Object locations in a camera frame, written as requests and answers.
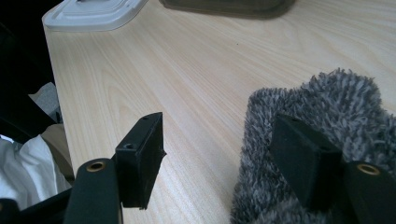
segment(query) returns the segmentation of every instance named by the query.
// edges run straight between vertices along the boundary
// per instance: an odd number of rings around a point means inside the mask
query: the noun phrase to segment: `white fabric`
[[[19,150],[0,139],[0,198],[23,210],[69,188],[40,135]]]

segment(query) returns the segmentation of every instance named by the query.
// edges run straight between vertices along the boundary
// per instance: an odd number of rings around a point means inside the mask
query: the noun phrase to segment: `wooden table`
[[[46,29],[75,171],[109,158],[162,111],[164,158],[147,211],[125,223],[226,223],[248,97],[342,67],[374,77],[395,113],[396,1],[299,0],[280,18],[175,11],[149,0],[109,32]]]

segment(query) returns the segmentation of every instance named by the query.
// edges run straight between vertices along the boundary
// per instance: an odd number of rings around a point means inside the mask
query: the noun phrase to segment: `gray fuzzy fabric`
[[[346,161],[368,161],[396,172],[396,118],[381,108],[368,77],[335,70],[295,90],[261,89],[248,102],[232,223],[329,223],[331,212],[308,213],[273,163],[268,147],[275,114],[301,119],[343,149]]]

